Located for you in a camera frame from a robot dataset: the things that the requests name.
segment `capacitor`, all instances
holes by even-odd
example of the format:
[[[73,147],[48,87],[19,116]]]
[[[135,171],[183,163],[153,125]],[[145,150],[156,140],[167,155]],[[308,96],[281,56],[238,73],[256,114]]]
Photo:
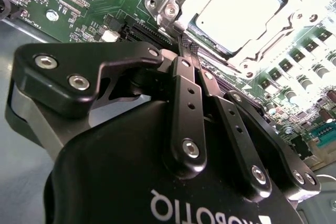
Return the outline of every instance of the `capacitor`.
[[[266,104],[267,113],[270,115],[274,115],[277,113],[277,110],[274,108],[274,105],[272,103]]]
[[[329,70],[326,69],[325,67],[320,67],[320,68],[316,69],[315,72],[317,73],[317,75],[318,75],[321,79],[323,79],[323,78],[325,77],[325,75],[326,75],[327,73],[329,73]]]
[[[299,104],[299,97],[295,94],[294,91],[290,90],[286,92],[285,97],[291,104]]]
[[[336,103],[336,91],[334,90],[329,90],[327,92],[327,97],[333,102]]]
[[[46,12],[46,17],[52,22],[56,22],[59,19],[58,13],[51,9]]]
[[[300,84],[307,92],[311,92],[314,90],[314,84],[309,79],[304,79],[300,81]]]
[[[336,66],[336,56],[331,58],[330,61],[331,61],[331,63],[334,64],[334,66]]]
[[[333,121],[331,114],[329,114],[326,109],[321,109],[319,114],[326,123],[331,123]]]

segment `screw hole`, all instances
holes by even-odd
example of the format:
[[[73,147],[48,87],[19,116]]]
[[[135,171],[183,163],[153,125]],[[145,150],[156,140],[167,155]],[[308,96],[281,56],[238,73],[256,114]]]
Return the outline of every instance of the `screw hole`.
[[[252,78],[252,77],[253,77],[253,73],[252,73],[252,72],[248,72],[248,73],[246,74],[246,77],[247,77],[247,78]]]
[[[239,126],[236,126],[236,130],[237,130],[239,133],[242,133],[242,132],[243,132],[242,128],[240,128]]]
[[[192,109],[192,110],[195,109],[195,105],[193,105],[192,103],[188,103],[188,107],[189,107],[190,109]]]
[[[156,2],[154,0],[150,0],[149,4],[151,7],[155,7],[156,6]]]
[[[80,79],[76,79],[75,83],[78,84],[78,85],[83,85],[84,84],[84,82]]]
[[[46,66],[50,66],[51,65],[51,61],[48,60],[48,59],[42,59],[41,62],[42,62],[43,65],[46,65]]]
[[[319,17],[318,15],[313,14],[313,15],[310,16],[309,21],[313,23],[318,19],[318,17]]]
[[[189,62],[187,62],[186,60],[182,60],[182,64],[185,65],[186,67],[190,67]]]
[[[190,94],[194,94],[194,93],[195,93],[195,91],[194,91],[193,89],[191,89],[191,88],[188,88],[188,92],[189,92]]]

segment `black capacitor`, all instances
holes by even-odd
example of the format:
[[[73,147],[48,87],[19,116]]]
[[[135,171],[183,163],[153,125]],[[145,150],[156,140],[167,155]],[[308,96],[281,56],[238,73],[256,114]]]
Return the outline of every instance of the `black capacitor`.
[[[333,102],[336,103],[336,91],[334,90],[329,90],[327,92],[327,97]]]
[[[327,110],[321,109],[319,114],[326,123],[331,123],[333,121],[331,114],[329,114]]]

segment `gray metal surface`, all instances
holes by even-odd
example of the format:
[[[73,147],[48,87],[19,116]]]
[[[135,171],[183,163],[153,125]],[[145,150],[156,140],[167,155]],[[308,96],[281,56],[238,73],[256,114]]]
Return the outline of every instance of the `gray metal surface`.
[[[4,114],[13,53],[19,46],[55,40],[22,24],[0,22],[0,223],[45,223],[43,190],[45,181],[53,168],[47,152],[14,132],[7,124]],[[145,101],[118,102],[94,110],[89,123],[95,126],[123,113]]]

